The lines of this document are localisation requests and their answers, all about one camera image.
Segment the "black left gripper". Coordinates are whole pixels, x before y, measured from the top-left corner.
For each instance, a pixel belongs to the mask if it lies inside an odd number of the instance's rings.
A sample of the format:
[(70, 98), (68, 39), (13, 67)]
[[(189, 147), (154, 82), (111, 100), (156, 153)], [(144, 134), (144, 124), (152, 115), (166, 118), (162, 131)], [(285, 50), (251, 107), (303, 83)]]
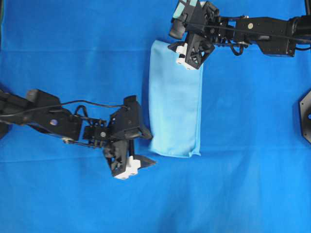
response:
[(112, 176), (125, 180), (138, 173), (138, 168), (146, 168), (156, 161), (142, 156), (128, 155), (130, 144), (135, 138), (152, 139), (152, 134), (143, 123), (142, 109), (139, 104), (137, 112), (126, 111), (125, 106), (110, 115), (108, 124), (108, 143), (104, 149)]

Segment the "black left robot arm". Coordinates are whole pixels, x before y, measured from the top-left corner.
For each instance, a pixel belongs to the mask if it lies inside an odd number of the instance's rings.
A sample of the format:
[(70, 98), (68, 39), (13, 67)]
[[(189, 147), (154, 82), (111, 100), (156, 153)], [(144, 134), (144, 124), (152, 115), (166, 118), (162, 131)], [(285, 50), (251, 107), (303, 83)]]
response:
[(128, 96), (110, 120), (91, 118), (86, 100), (72, 113), (54, 95), (39, 89), (30, 90), (25, 98), (0, 92), (0, 135), (4, 137), (10, 124), (28, 125), (34, 130), (56, 136), (65, 144), (103, 149), (104, 157), (114, 178), (125, 180), (142, 168), (156, 162), (135, 153), (134, 140), (153, 138), (144, 125), (141, 105), (136, 96)]

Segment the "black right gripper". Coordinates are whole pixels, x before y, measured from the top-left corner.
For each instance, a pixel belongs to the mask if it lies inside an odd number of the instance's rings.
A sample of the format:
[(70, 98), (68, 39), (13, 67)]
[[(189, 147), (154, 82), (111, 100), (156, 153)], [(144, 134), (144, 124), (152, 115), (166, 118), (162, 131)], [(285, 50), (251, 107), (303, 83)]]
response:
[(179, 54), (176, 62), (187, 70), (199, 69), (215, 49), (208, 38), (209, 21), (219, 16), (219, 9), (210, 1), (180, 0), (173, 13), (174, 19), (183, 22), (185, 33), (181, 40), (168, 45)]

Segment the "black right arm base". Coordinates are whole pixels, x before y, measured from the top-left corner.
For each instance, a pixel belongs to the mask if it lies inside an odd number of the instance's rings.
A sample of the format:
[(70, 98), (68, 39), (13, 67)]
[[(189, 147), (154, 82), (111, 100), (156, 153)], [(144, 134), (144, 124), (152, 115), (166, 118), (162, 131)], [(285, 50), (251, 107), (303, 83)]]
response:
[(300, 129), (302, 136), (311, 143), (311, 91), (299, 101)]

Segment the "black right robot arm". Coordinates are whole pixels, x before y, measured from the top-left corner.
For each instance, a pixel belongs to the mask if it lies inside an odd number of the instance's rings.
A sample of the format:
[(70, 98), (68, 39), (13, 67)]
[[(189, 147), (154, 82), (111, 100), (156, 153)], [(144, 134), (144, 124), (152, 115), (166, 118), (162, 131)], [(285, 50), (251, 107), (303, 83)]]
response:
[(255, 44), (269, 56), (294, 57), (311, 48), (311, 2), (306, 14), (281, 20), (272, 17), (224, 17), (210, 1), (180, 0), (171, 19), (168, 49), (187, 70), (199, 69), (216, 47), (229, 47), (240, 56)]

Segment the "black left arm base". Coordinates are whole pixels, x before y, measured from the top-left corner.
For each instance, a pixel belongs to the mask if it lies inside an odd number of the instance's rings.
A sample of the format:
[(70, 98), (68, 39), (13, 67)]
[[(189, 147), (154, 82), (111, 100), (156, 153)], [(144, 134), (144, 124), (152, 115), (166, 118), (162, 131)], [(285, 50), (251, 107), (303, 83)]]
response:
[[(9, 92), (9, 90), (2, 84), (0, 84), (0, 91)], [(8, 132), (9, 132), (9, 125), (4, 122), (1, 122), (0, 123), (0, 140), (2, 140), (7, 135)]]

